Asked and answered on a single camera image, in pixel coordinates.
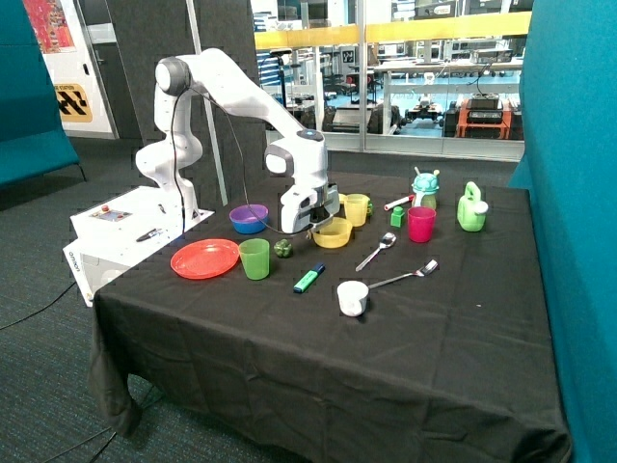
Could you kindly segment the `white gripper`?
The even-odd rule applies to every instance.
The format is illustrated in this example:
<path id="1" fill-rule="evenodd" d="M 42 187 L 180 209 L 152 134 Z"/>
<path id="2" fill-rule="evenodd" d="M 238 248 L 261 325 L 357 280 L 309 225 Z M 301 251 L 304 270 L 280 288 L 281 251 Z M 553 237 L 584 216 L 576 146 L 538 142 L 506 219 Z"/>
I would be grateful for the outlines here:
<path id="1" fill-rule="evenodd" d="M 338 187 L 329 183 L 316 188 L 293 185 L 281 197 L 281 228 L 285 233 L 318 231 L 329 225 L 339 212 Z"/>

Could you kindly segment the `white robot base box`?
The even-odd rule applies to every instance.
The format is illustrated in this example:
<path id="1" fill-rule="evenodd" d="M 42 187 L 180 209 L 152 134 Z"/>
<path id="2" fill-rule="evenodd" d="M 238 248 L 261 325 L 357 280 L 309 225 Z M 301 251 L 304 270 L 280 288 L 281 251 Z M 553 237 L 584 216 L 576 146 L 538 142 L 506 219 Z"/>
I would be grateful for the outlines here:
<path id="1" fill-rule="evenodd" d="M 64 248 L 87 307 L 95 293 L 203 220 L 211 210 L 158 187 L 139 186 L 70 217 L 76 239 Z"/>

